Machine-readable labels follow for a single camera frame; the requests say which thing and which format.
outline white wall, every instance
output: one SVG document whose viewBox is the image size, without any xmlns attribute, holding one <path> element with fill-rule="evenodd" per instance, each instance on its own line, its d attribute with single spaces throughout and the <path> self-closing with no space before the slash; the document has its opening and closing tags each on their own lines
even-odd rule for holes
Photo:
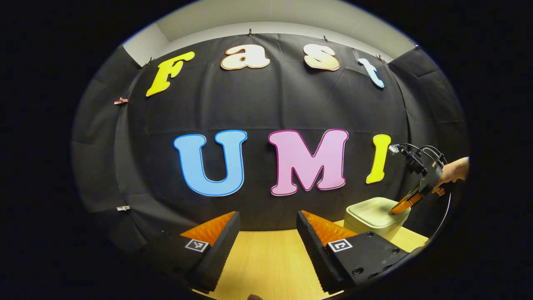
<svg viewBox="0 0 533 300">
<path fill-rule="evenodd" d="M 211 40 L 213 38 L 219 38 L 223 36 L 242 35 L 248 34 L 248 30 L 252 29 L 253 33 L 281 33 L 281 34 L 299 34 L 305 36 L 312 36 L 317 38 L 326 38 L 335 43 L 344 44 L 346 46 L 361 50 L 372 55 L 381 55 L 381 58 L 385 61 L 392 61 L 392 57 L 379 49 L 372 47 L 366 43 L 356 40 L 346 35 L 309 25 L 288 23 L 288 22 L 275 22 L 275 21 L 261 21 L 261 22 L 244 22 L 236 23 L 224 26 L 218 26 L 211 29 L 206 29 L 193 33 L 177 40 L 171 41 L 164 46 L 159 54 L 154 57 L 161 57 L 172 51 L 181 49 L 183 47 Z"/>
<path fill-rule="evenodd" d="M 154 22 L 122 44 L 128 54 L 141 66 L 150 57 L 160 57 L 161 51 L 168 46 L 168 39 Z"/>
</svg>

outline white box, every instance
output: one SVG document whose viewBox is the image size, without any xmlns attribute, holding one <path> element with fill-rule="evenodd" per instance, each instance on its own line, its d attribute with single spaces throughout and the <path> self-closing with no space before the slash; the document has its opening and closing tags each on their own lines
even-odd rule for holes
<svg viewBox="0 0 533 300">
<path fill-rule="evenodd" d="M 391 241 L 403 225 L 411 207 L 400 214 L 392 215 L 391 209 L 398 204 L 394 200 L 376 197 L 346 208 L 344 228 L 356 233 L 372 231 Z"/>
</svg>

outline letter m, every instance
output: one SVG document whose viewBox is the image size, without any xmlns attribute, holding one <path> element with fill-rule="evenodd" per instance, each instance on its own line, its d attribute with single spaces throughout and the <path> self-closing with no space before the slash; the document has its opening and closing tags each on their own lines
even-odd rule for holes
<svg viewBox="0 0 533 300">
<path fill-rule="evenodd" d="M 278 154 L 278 181 L 271 189 L 273 195 L 285 196 L 298 191 L 293 184 L 293 170 L 304 190 L 309 191 L 322 170 L 319 190 L 339 188 L 346 183 L 342 176 L 344 143 L 348 132 L 331 129 L 324 133 L 314 155 L 295 130 L 281 130 L 269 135 L 268 141 L 276 147 Z"/>
</svg>

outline table surface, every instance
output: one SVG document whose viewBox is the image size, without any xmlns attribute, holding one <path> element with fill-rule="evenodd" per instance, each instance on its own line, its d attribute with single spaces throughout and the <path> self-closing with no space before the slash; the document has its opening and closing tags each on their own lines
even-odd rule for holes
<svg viewBox="0 0 533 300">
<path fill-rule="evenodd" d="M 343 226 L 344 220 L 335 224 Z M 403 227 L 391 240 L 407 252 L 426 241 L 425 236 Z M 218 300 L 246 300 L 250 294 L 263 300 L 320 300 L 332 296 L 322 291 L 296 229 L 240 231 L 215 291 L 203 295 Z"/>
</svg>

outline orange soft pad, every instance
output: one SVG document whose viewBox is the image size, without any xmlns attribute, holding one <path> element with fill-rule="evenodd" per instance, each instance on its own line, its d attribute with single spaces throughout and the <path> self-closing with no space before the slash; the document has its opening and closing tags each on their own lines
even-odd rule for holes
<svg viewBox="0 0 533 300">
<path fill-rule="evenodd" d="M 302 210 L 314 231 L 317 233 L 318 238 L 325 247 L 327 243 L 346 239 L 351 236 L 357 235 L 357 233 L 339 226 L 333 222 L 330 222 L 324 218 L 313 215 L 305 210 Z"/>
<path fill-rule="evenodd" d="M 202 242 L 208 242 L 212 247 L 234 213 L 235 212 L 232 211 L 220 217 L 216 217 L 212 220 L 209 220 L 203 224 L 194 227 L 193 229 L 187 230 L 180 235 L 186 238 L 195 239 Z"/>
</svg>

